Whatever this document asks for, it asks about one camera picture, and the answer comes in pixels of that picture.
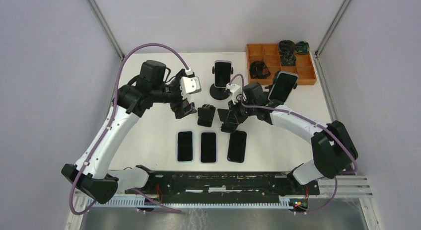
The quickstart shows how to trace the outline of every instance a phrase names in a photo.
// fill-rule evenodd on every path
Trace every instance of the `phone screen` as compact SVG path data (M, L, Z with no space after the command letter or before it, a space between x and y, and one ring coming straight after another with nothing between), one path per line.
M193 132L178 133L177 160L179 162L193 160Z
M235 131L229 136L228 161L243 163L246 154L247 133Z
M203 132L201 136L200 162L216 162L216 133Z
M231 77L231 63L215 63L215 87L226 87Z
M269 93L269 99L276 99L281 102L285 102L288 99L289 94L297 84L298 76L292 73L281 72L278 74L278 79L274 83L271 92Z

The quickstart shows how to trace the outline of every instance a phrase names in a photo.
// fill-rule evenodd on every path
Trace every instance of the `orange wooden tray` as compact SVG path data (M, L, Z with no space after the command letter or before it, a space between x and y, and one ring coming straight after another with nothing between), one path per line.
M282 66L278 44L247 44L248 83L258 82L261 85L271 85L275 73L281 70L298 74L298 85L314 85L316 83L316 74L310 54L295 56L297 57L296 66ZM254 61L265 62L271 71L271 75L266 79L251 78L249 72L250 64Z

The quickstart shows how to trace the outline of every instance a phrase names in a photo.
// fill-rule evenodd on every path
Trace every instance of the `white wall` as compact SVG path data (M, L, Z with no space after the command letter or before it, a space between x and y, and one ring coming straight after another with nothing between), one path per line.
M148 42L179 52L238 52L282 39L306 40L315 50L343 0L96 1L127 53Z
M420 229L421 0L353 0L321 56L386 230Z
M0 229L60 230L119 60L85 0L0 0Z

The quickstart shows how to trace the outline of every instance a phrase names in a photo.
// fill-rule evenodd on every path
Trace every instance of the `phone holder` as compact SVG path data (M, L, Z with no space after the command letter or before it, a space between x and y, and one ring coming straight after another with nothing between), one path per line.
M215 74L215 67L212 67L212 74ZM229 90L227 90L225 87L215 87L215 84L212 84L212 86L210 86L209 93L211 97L216 100L225 100L229 97Z
M203 127L212 127L213 117L216 108L209 104L204 104L198 108L198 125Z

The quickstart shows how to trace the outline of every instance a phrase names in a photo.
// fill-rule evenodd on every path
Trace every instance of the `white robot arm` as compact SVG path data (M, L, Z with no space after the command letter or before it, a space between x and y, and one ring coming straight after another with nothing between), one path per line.
M188 102L188 97L190 94L201 91L199 79L191 70L181 70L171 83L167 84L168 82L163 81L165 70L166 66L163 63L151 60L144 62L140 75L118 89L117 110L112 125L107 127L113 107L110 108L104 124L87 151L75 164L65 164L62 169L65 178L73 183L82 166L85 166L76 187L100 204L108 202L117 191L143 187L147 182L148 174L142 168L108 169L124 137L146 109L155 102L170 103L176 119L197 112L194 103ZM89 163L86 163L86 158L93 151L94 145L106 128L108 131Z
M249 116L257 116L259 120L291 131L312 146L313 159L288 174L288 178L299 185L321 177L334 178L358 158L355 146L341 122L314 120L293 111L282 101L269 100L259 83L248 84L242 90L236 84L229 84L227 89L232 94L229 110L218 110L223 132L233 133Z

